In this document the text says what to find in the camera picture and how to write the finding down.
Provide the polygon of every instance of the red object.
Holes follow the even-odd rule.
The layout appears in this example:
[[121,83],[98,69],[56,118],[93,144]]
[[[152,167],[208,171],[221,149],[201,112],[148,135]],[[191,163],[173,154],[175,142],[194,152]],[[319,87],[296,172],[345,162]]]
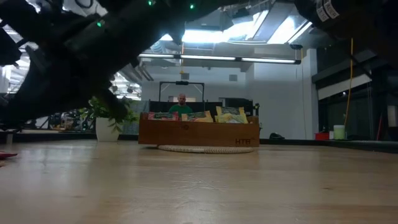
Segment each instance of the red object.
[[18,155],[17,153],[0,152],[0,159],[7,159],[17,155]]
[[329,133],[315,133],[315,140],[329,140]]

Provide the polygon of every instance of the wooden box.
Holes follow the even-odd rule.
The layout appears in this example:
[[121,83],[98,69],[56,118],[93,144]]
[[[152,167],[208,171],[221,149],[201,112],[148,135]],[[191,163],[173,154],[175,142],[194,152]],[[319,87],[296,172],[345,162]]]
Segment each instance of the wooden box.
[[252,124],[154,121],[147,118],[147,113],[141,114],[139,144],[259,147],[258,117],[248,118]]

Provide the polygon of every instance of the white label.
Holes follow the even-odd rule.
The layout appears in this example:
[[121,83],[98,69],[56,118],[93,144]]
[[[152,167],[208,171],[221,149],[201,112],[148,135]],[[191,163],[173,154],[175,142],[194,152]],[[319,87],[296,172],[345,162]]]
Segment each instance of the white label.
[[338,16],[340,16],[340,14],[331,4],[331,0],[325,0],[325,10],[332,19],[336,19]]
[[317,1],[317,14],[322,22],[325,22],[329,19],[328,14],[326,14],[325,10],[322,7],[322,0]]

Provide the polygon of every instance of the green shirt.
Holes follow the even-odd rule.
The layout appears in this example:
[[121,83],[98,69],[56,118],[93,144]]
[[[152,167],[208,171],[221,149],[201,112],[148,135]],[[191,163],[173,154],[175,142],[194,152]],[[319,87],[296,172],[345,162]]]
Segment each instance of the green shirt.
[[178,117],[180,117],[180,118],[181,118],[181,114],[192,113],[192,109],[187,105],[180,106],[179,104],[176,104],[169,109],[169,113],[173,113],[176,111],[178,112]]

